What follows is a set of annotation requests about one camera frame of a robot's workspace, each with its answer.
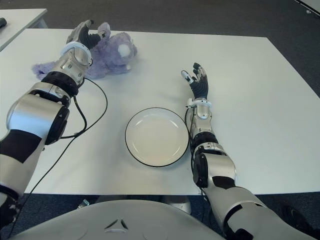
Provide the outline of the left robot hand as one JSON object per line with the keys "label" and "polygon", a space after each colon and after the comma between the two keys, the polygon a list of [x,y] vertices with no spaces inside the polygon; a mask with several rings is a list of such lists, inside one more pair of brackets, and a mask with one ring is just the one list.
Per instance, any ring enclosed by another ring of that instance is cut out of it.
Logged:
{"label": "left robot hand", "polygon": [[94,24],[92,19],[81,22],[76,28],[74,28],[71,34],[68,36],[66,43],[78,42],[83,44],[89,50],[94,48],[99,41],[107,36],[105,29],[98,30],[97,33],[89,33],[90,27]]}

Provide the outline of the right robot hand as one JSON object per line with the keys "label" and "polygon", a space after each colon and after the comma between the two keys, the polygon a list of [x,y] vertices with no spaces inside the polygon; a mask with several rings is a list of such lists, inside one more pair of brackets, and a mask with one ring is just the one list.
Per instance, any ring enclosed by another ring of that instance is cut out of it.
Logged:
{"label": "right robot hand", "polygon": [[195,99],[199,99],[199,98],[207,99],[208,92],[209,92],[209,85],[208,85],[208,76],[206,74],[205,69],[200,64],[195,62],[193,64],[192,71],[195,74],[195,76],[191,76],[185,70],[181,71],[181,76],[189,84]]}

